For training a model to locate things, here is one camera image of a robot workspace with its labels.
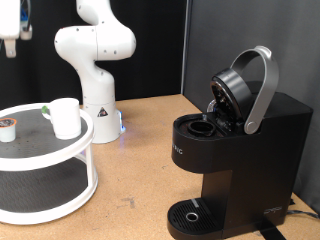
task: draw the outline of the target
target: coffee machine lid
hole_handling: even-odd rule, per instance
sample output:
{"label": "coffee machine lid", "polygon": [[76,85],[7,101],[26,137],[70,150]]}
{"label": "coffee machine lid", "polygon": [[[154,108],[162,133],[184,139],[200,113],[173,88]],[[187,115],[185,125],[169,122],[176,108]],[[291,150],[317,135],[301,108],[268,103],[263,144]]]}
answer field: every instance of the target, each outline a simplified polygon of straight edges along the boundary
{"label": "coffee machine lid", "polygon": [[[265,74],[263,84],[257,98],[253,100],[252,94],[241,78],[241,73],[247,64],[256,57],[262,57]],[[244,131],[247,134],[255,133],[276,91],[279,80],[279,69],[272,52],[263,46],[257,46],[241,53],[227,68],[216,74],[211,82],[214,101],[223,103],[224,111],[235,120],[243,120]]]}

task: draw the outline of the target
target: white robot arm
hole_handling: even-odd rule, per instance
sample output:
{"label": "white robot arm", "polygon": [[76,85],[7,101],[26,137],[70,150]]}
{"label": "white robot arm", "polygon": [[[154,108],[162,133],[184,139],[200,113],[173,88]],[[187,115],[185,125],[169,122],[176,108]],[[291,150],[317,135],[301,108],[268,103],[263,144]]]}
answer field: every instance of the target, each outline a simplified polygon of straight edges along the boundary
{"label": "white robot arm", "polygon": [[60,29],[54,44],[60,57],[79,74],[84,110],[94,122],[93,143],[107,143],[120,136],[120,113],[115,106],[114,78],[95,61],[131,57],[136,39],[115,18],[109,0],[77,0],[77,12],[94,26]]}
{"label": "white robot arm", "polygon": [[[30,0],[27,2],[30,14]],[[27,29],[23,24],[20,26],[20,7],[20,0],[0,0],[0,39],[4,40],[8,58],[16,57],[16,39],[19,36],[22,40],[30,40],[32,37],[29,20]]]}

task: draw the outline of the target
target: white object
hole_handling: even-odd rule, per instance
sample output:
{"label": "white object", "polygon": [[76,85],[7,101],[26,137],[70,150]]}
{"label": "white object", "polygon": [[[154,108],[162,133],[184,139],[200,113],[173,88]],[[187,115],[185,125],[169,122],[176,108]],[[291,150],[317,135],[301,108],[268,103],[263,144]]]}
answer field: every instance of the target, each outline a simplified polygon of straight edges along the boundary
{"label": "white object", "polygon": [[16,56],[16,39],[20,33],[20,0],[0,0],[0,38],[9,58]]}
{"label": "white object", "polygon": [[[45,105],[45,103],[37,103],[9,108],[0,111],[0,117],[33,109],[39,109],[40,111],[43,105]],[[82,136],[77,142],[59,151],[42,156],[19,159],[0,158],[0,171],[29,171],[40,169],[58,164],[72,157],[76,157],[87,165],[88,187],[78,197],[53,209],[33,213],[16,213],[0,209],[0,222],[27,225],[52,221],[74,212],[91,198],[98,184],[98,175],[93,163],[91,145],[94,135],[93,122],[90,116],[82,110],[80,110],[80,116],[87,123],[88,130],[84,134],[84,136]],[[82,154],[79,154],[83,150],[86,150],[86,157],[84,157]]]}
{"label": "white object", "polygon": [[42,107],[42,115],[49,119],[59,139],[72,139],[81,134],[79,101],[74,98],[60,98]]}
{"label": "white object", "polygon": [[114,78],[97,67],[95,61],[131,57],[136,39],[113,15],[109,0],[77,0],[77,11],[94,26],[60,29],[54,44],[60,57],[79,74],[84,110],[92,117],[96,129],[93,143],[107,143],[121,134],[120,113],[116,109]]}
{"label": "white object", "polygon": [[12,142],[16,139],[17,120],[13,118],[0,119],[0,123],[4,121],[10,121],[11,125],[2,126],[0,124],[0,142]]}

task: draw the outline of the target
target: wooden table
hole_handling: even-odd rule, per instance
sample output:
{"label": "wooden table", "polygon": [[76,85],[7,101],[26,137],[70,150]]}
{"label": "wooden table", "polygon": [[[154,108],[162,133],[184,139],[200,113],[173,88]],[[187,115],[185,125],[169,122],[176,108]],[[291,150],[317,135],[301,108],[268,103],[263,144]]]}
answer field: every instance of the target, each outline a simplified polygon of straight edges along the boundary
{"label": "wooden table", "polygon": [[[199,110],[182,95],[117,102],[126,133],[112,143],[94,145],[99,184],[91,200],[53,222],[15,226],[0,224],[0,240],[109,239],[166,240],[167,212],[176,202],[200,197],[202,175],[171,160],[172,123]],[[313,212],[297,196],[290,209]],[[320,221],[290,215],[278,227],[288,239],[320,239]],[[231,239],[263,240],[259,233]]]}

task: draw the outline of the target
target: coffee machine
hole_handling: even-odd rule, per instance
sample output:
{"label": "coffee machine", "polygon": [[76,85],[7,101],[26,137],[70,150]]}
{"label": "coffee machine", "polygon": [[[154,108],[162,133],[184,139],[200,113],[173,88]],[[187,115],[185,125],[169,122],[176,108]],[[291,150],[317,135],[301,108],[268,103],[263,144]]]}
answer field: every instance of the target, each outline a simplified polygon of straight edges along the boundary
{"label": "coffee machine", "polygon": [[[242,70],[261,57],[256,91]],[[225,239],[284,223],[312,109],[275,92],[278,65],[262,46],[241,53],[211,81],[208,112],[173,124],[172,159],[203,174],[201,197],[174,204],[168,230],[180,240]]]}

